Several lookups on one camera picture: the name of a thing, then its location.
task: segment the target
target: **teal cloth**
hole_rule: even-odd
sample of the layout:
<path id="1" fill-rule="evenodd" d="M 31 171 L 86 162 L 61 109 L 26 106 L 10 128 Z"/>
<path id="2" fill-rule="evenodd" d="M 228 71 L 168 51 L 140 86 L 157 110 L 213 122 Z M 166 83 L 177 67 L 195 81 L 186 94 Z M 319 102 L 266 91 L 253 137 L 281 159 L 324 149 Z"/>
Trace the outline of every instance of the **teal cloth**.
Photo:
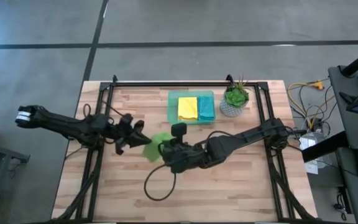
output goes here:
<path id="1" fill-rule="evenodd" d="M 198 97 L 198 120 L 199 121 L 213 121 L 215 119 L 214 113 L 214 99 L 212 96 Z"/>

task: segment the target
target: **black desk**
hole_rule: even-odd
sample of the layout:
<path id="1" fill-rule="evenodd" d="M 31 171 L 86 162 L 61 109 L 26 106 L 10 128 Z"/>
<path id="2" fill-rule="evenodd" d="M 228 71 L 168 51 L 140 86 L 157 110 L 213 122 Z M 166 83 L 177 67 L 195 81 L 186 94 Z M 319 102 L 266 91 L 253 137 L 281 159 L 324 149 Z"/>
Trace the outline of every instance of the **black desk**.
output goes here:
<path id="1" fill-rule="evenodd" d="M 345 131 L 304 150 L 303 158 L 307 162 L 325 154 L 336 152 L 338 166 L 341 168 L 344 185 L 352 204 L 352 211 L 358 223 L 358 175 L 355 154 L 352 150 L 358 149 L 358 114 L 346 111 L 347 104 L 339 96 L 340 91 L 358 96 L 358 78 L 346 78 L 341 75 L 336 67 L 330 68 L 328 73 Z"/>

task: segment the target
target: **succulent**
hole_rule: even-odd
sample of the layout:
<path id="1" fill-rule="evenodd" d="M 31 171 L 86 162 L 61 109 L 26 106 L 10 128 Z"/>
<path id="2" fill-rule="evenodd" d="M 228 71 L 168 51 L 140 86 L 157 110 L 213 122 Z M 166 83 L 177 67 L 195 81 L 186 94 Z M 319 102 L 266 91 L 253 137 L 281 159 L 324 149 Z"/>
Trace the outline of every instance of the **succulent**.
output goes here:
<path id="1" fill-rule="evenodd" d="M 243 76 L 237 83 L 227 88 L 224 97 L 228 104 L 240 108 L 249 100 L 248 92 L 244 89 L 245 84 Z"/>

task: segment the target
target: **wooden table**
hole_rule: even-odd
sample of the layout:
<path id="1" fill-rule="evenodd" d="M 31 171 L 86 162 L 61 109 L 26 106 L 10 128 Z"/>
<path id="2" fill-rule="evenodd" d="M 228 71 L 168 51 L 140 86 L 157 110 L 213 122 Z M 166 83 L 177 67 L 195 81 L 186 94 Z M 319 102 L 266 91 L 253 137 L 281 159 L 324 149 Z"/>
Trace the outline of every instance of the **wooden table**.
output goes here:
<path id="1" fill-rule="evenodd" d="M 294 126 L 284 82 L 267 82 L 275 117 L 281 118 L 287 126 Z M 76 118 L 83 118 L 85 103 L 90 104 L 94 112 L 99 84 L 84 82 Z M 184 140 L 190 144 L 206 139 L 214 130 L 236 134 L 260 124 L 255 90 L 249 91 L 250 102 L 236 118 L 228 118 L 219 110 L 224 87 L 115 87 L 112 106 L 122 113 L 131 113 L 135 121 L 143 119 L 143 133 L 146 136 L 170 132 L 166 114 L 170 90 L 214 91 L 216 121 L 207 126 L 188 126 Z M 111 116 L 116 122 L 119 121 L 119 116 L 114 112 L 111 112 Z M 79 147 L 73 141 L 67 153 Z M 179 174 L 174 192 L 162 202 L 151 201 L 143 191 L 146 176 L 162 161 L 149 163 L 142 157 L 142 151 L 143 147 L 125 148 L 125 153 L 118 156 L 113 145 L 106 145 L 93 219 L 95 222 L 277 221 L 263 141 L 236 150 L 226 162 L 216 167 Z M 316 217 L 301 152 L 288 147 L 283 151 L 283 156 L 291 190 L 307 211 Z M 65 161 L 52 217 L 59 216 L 78 193 L 85 158 L 84 149 Z M 173 174 L 168 168 L 156 172 L 148 183 L 149 194 L 157 198 L 166 195 L 172 187 L 172 180 Z M 287 214 L 282 192 L 280 198 L 284 214 Z"/>

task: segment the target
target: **green cloth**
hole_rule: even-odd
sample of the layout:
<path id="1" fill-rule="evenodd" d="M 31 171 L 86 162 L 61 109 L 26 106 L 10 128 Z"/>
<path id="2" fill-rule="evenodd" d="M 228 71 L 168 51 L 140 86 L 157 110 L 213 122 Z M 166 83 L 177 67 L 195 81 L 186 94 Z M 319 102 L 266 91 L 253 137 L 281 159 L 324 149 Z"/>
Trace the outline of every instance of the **green cloth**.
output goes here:
<path id="1" fill-rule="evenodd" d="M 158 133 L 151 137 L 152 142 L 144 146 L 142 155 L 146 157 L 150 162 L 155 162 L 159 157 L 160 153 L 158 152 L 158 145 L 162 141 L 167 141 L 173 139 L 172 135 L 169 133 Z"/>

